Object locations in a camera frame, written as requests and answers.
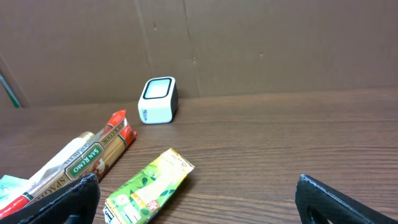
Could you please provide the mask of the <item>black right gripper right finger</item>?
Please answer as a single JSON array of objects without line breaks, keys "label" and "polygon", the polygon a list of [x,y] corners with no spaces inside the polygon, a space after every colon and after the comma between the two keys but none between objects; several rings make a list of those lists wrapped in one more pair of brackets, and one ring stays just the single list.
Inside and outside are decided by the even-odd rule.
[{"label": "black right gripper right finger", "polygon": [[302,174],[297,182],[295,204],[302,223],[397,224],[397,220],[306,174]]}]

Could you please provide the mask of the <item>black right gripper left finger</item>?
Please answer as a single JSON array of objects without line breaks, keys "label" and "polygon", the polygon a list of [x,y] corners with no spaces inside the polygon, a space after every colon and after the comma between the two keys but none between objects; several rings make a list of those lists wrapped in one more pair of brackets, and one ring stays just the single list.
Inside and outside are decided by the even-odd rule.
[{"label": "black right gripper left finger", "polygon": [[100,200],[95,174],[68,184],[39,201],[1,219],[1,224],[93,223]]}]

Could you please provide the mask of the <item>green tea packet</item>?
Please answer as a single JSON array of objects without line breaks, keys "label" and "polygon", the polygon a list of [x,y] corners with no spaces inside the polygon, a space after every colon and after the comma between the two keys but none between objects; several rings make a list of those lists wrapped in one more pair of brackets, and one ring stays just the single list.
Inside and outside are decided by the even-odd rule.
[{"label": "green tea packet", "polygon": [[148,223],[194,168],[174,149],[163,152],[105,200],[105,223]]}]

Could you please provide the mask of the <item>teal snack packet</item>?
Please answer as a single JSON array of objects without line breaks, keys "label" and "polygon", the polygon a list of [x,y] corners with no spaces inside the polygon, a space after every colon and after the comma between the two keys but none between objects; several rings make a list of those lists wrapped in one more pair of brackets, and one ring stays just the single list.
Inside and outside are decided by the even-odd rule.
[{"label": "teal snack packet", "polygon": [[28,183],[27,179],[4,175],[1,178],[1,208],[4,208],[24,193]]}]

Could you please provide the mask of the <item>orange spaghetti packet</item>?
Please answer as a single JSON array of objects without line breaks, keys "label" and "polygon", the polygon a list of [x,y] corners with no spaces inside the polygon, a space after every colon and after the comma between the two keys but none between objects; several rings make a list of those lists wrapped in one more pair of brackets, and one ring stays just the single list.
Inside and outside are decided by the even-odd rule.
[{"label": "orange spaghetti packet", "polygon": [[24,193],[1,209],[1,218],[56,192],[86,174],[93,173],[97,179],[102,179],[135,140],[136,134],[126,119],[125,110],[113,113],[104,128],[67,159],[57,173],[38,184],[28,183]]}]

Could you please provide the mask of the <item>white tube with gold cap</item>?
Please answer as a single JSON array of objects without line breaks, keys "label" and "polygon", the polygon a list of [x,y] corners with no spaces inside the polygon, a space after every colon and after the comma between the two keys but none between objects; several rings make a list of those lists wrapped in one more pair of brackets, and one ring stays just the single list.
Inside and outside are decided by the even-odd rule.
[{"label": "white tube with gold cap", "polygon": [[48,176],[57,173],[60,166],[69,159],[79,148],[85,145],[95,135],[92,132],[85,131],[77,138],[70,141],[62,150],[60,150],[51,160],[46,163],[39,171],[37,171],[30,179],[30,185],[38,184],[45,180]]}]

